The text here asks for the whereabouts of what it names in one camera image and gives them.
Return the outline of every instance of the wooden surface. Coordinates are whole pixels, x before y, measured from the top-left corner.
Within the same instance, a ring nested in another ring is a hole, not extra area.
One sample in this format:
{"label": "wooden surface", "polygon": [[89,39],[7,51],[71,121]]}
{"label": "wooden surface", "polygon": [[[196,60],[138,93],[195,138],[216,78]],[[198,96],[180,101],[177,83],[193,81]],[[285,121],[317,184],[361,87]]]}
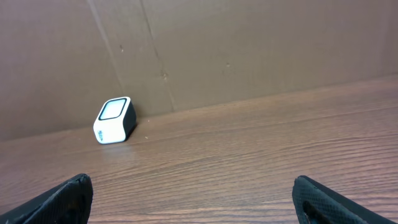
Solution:
{"label": "wooden surface", "polygon": [[398,72],[395,0],[1,0],[0,141]]}
{"label": "wooden surface", "polygon": [[398,77],[141,119],[127,142],[91,128],[0,144],[0,213],[78,173],[91,223],[297,223],[307,175],[398,222]]}

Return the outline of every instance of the small white device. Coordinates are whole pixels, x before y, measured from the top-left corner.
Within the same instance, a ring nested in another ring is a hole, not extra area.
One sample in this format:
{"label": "small white device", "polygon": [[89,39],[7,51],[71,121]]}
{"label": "small white device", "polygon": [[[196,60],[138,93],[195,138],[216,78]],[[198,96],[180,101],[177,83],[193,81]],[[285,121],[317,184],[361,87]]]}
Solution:
{"label": "small white device", "polygon": [[110,99],[94,122],[94,134],[101,144],[125,141],[136,127],[136,111],[130,97]]}

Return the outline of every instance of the brown backdrop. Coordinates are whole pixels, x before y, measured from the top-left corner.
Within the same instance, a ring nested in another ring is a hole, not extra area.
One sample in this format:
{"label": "brown backdrop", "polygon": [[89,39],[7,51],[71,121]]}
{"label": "brown backdrop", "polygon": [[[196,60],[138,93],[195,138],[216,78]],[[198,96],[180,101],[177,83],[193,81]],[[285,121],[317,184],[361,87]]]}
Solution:
{"label": "brown backdrop", "polygon": [[0,2],[0,140],[390,75],[394,0]]}

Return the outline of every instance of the wooden table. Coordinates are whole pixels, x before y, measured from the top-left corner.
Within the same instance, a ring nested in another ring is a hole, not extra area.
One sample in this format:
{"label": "wooden table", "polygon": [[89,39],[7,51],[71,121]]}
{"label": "wooden table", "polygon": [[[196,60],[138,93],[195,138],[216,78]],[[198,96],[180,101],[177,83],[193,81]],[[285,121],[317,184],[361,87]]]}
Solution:
{"label": "wooden table", "polygon": [[141,119],[127,142],[91,128],[0,144],[0,213],[78,173],[91,223],[298,223],[307,175],[398,222],[398,77]]}

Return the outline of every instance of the black side panel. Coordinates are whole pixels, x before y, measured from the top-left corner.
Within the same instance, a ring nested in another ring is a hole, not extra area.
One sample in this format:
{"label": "black side panel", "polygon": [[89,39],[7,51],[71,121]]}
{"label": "black side panel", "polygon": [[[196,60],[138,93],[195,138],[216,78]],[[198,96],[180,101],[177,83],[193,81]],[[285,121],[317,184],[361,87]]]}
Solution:
{"label": "black side panel", "polygon": [[123,119],[123,128],[124,132],[126,133],[126,140],[129,138],[130,134],[136,127],[136,122],[137,122],[137,115],[134,107],[132,106],[132,103],[129,103],[129,106],[127,107],[126,115],[124,116]]}
{"label": "black side panel", "polygon": [[394,223],[306,176],[295,180],[292,196],[301,224]]}
{"label": "black side panel", "polygon": [[78,174],[0,216],[0,223],[87,223],[93,201],[90,177]]}

